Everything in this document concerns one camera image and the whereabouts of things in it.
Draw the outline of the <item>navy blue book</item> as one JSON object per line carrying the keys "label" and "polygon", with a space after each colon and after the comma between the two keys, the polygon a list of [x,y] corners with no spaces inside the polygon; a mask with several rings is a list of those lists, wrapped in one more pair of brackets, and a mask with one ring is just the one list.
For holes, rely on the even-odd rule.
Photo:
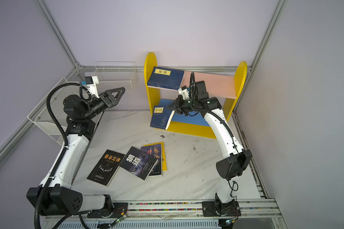
{"label": "navy blue book", "polygon": [[174,84],[160,84],[157,82],[148,82],[147,86],[150,88],[158,88],[158,89],[165,89],[165,90],[175,90],[177,91],[179,89],[179,87],[177,85]]}
{"label": "navy blue book", "polygon": [[170,126],[174,111],[165,106],[155,106],[150,127],[167,130]]}
{"label": "navy blue book", "polygon": [[184,71],[154,67],[148,82],[157,82],[160,84],[174,84],[181,87],[184,78]]}

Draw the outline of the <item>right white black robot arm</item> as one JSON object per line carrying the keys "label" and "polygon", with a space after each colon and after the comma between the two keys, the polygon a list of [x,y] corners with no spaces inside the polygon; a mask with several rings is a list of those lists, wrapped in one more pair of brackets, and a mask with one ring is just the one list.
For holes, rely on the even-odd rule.
{"label": "right white black robot arm", "polygon": [[189,87],[180,88],[178,93],[178,97],[168,108],[179,115],[200,114],[213,130],[222,151],[223,159],[216,163],[221,179],[211,207],[212,213],[217,216],[240,216],[235,195],[239,189],[237,179],[247,169],[252,159],[251,151],[244,149],[238,142],[228,125],[219,100],[209,96],[203,81],[192,81]]}

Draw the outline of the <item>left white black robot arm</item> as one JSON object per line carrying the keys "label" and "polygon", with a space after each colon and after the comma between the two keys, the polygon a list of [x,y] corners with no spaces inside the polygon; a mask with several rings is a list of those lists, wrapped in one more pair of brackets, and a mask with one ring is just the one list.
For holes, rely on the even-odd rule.
{"label": "left white black robot arm", "polygon": [[62,148],[49,173],[35,188],[29,188],[26,197],[34,206],[34,217],[73,216],[80,213],[101,211],[108,215],[114,206],[109,195],[85,195],[72,189],[72,185],[88,145],[92,140],[98,114],[119,103],[125,88],[106,90],[99,96],[91,95],[90,100],[77,94],[67,96],[63,101],[67,116],[67,128],[63,129],[51,110],[46,106],[64,139]]}

